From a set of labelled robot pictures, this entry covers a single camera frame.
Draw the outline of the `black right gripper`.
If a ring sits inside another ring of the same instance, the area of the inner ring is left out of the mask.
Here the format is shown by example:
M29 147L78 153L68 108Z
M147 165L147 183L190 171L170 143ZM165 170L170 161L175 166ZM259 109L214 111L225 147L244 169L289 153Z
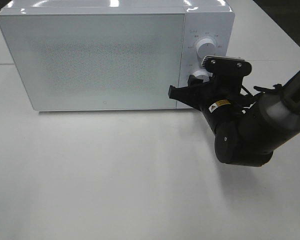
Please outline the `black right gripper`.
M243 115L250 106L250 94L241 94L243 77L205 76L203 79L190 75L187 86L170 85L168 97L193 109L200 110L211 130Z

